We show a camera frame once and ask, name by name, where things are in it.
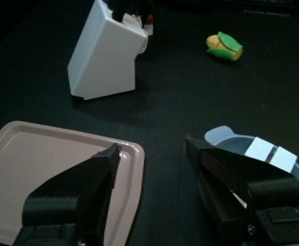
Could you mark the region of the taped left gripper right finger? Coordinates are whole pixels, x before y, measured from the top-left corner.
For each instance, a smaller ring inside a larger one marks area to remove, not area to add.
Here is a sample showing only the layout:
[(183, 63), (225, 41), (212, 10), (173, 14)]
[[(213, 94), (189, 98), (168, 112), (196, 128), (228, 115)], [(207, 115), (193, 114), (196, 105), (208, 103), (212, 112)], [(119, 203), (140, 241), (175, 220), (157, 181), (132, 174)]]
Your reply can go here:
[(221, 246), (299, 246), (295, 176), (191, 137), (184, 149)]

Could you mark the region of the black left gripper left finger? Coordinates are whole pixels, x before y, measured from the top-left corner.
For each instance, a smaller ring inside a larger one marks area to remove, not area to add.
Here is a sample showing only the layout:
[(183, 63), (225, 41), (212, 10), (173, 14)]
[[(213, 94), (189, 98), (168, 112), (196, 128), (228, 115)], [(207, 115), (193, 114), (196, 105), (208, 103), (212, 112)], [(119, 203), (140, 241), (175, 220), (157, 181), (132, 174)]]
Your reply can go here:
[(115, 143), (29, 193), (13, 246), (103, 246), (119, 152)]

